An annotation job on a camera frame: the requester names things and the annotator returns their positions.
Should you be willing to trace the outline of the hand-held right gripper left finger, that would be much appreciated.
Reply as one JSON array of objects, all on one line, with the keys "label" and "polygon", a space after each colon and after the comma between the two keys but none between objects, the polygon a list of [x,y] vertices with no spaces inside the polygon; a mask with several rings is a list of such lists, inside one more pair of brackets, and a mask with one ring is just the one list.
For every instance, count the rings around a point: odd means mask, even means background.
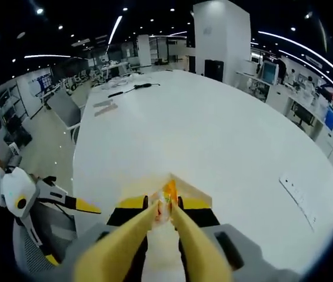
[{"label": "hand-held right gripper left finger", "polygon": [[[111,214],[108,222],[97,223],[87,230],[82,236],[78,237],[73,243],[67,248],[65,259],[62,264],[58,267],[58,280],[59,281],[72,281],[72,275],[74,270],[74,264],[78,258],[88,250],[89,247],[94,245],[100,239],[103,239],[108,234],[112,233],[117,227],[123,225],[128,220],[132,219],[140,212],[144,211],[148,207],[148,197],[141,197],[140,208],[123,208],[117,207]],[[144,263],[146,258],[146,251],[148,249],[148,240],[144,238],[134,258],[130,269],[125,276],[125,281],[141,281],[142,272],[144,269]]]}]

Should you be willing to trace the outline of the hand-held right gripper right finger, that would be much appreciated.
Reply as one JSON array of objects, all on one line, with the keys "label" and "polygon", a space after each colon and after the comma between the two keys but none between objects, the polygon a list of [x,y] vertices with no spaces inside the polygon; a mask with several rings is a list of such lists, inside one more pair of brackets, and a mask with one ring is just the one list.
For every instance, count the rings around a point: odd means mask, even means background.
[{"label": "hand-held right gripper right finger", "polygon": [[188,206],[178,197],[178,206],[201,228],[232,268],[234,281],[300,281],[290,269],[277,269],[263,258],[259,245],[230,224],[220,224],[210,208]]}]

